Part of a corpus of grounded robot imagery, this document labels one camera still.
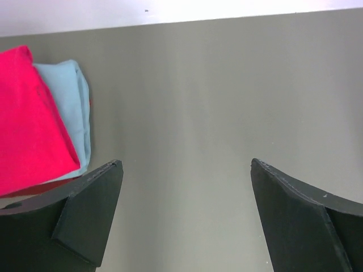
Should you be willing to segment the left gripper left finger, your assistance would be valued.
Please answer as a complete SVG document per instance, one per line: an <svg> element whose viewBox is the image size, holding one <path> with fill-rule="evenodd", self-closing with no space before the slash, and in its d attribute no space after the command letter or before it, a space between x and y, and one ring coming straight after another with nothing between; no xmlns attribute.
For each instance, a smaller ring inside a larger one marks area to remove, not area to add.
<svg viewBox="0 0 363 272"><path fill-rule="evenodd" d="M121 191L113 160L43 194L1 209L1 271L95 271L102 264Z"/></svg>

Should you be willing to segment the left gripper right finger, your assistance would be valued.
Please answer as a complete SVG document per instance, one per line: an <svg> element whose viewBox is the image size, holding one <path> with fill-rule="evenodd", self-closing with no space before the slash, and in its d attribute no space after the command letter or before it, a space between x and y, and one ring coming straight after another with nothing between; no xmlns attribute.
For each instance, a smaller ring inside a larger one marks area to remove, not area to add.
<svg viewBox="0 0 363 272"><path fill-rule="evenodd" d="M274 271L362 271L362 204L259 159L251 181Z"/></svg>

